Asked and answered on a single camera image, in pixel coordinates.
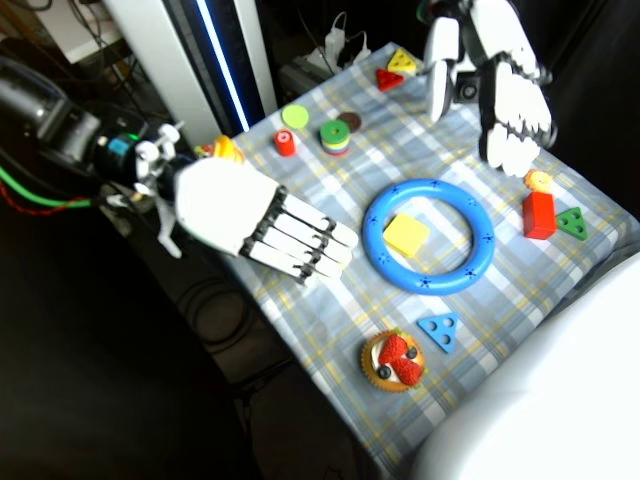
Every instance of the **green triangle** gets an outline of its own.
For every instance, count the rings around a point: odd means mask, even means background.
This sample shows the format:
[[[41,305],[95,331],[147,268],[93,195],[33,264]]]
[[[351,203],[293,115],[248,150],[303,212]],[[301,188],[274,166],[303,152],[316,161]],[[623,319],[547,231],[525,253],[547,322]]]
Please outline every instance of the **green triangle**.
[[[583,242],[587,239],[587,227],[582,218],[580,207],[570,208],[560,215],[556,215],[556,224],[558,229],[568,233],[572,237],[576,237]]]

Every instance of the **red triangle block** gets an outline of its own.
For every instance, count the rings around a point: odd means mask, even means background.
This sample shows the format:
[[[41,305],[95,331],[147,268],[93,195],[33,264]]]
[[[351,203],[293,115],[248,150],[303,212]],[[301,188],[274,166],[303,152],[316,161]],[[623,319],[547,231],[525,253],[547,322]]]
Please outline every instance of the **red triangle block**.
[[[402,75],[398,75],[397,73],[393,73],[382,68],[376,70],[376,78],[378,79],[378,88],[381,92],[391,90],[404,82],[404,77]]]

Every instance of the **green triangle block with holes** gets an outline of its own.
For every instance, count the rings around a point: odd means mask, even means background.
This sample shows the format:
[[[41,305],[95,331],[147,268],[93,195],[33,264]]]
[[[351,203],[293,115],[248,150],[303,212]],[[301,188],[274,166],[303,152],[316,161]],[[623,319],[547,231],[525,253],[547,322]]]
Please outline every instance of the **green triangle block with holes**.
[[[570,208],[566,212],[556,215],[556,224],[558,230],[562,230],[578,240],[584,242],[587,239],[587,226],[584,223],[580,207]]]
[[[418,326],[446,353],[453,352],[459,315],[448,313],[418,320]]]

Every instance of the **blue light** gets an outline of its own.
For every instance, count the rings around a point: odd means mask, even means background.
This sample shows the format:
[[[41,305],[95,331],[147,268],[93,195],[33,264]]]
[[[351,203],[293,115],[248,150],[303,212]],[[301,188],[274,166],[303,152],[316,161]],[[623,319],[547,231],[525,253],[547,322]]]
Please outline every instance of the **blue light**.
[[[225,59],[224,52],[222,51],[222,45],[220,45],[218,34],[216,33],[216,29],[213,26],[211,12],[209,12],[209,7],[207,6],[207,2],[205,0],[197,0],[197,4],[198,10],[200,10],[200,15],[202,15],[202,19],[204,20],[204,26],[207,29],[207,33],[209,34],[209,39],[211,40],[211,46],[213,47],[213,51],[216,54],[216,58],[218,59],[220,69],[222,70],[222,76],[224,77],[224,81],[226,82],[229,93],[231,94],[231,100],[233,100],[233,105],[236,107],[238,119],[240,120],[242,129],[245,132],[248,132],[249,124],[247,123],[247,117],[245,117],[244,115],[244,109],[242,108],[240,97],[238,97],[238,92],[236,91],[236,86],[233,83],[233,78],[231,77],[231,72],[229,71],[227,60]]]

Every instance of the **robotic arm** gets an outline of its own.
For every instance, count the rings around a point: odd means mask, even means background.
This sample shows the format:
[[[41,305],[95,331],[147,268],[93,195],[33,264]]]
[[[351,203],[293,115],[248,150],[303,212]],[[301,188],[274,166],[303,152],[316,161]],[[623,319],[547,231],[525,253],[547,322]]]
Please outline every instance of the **robotic arm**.
[[[358,243],[353,230],[288,193],[233,147],[230,155],[185,160],[175,150],[180,124],[162,125],[156,139],[140,139],[118,130],[117,121],[107,125],[88,114],[52,82],[3,57],[0,114],[24,125],[24,134],[41,151],[55,152],[65,168],[153,197],[158,240],[175,257],[181,256],[171,240],[177,221],[205,245],[305,283],[310,277],[339,277]],[[74,148],[60,148],[67,144]]]
[[[436,122],[451,102],[480,106],[480,153],[493,168],[524,176],[556,126],[538,64],[508,0],[435,0],[425,47],[427,113]]]

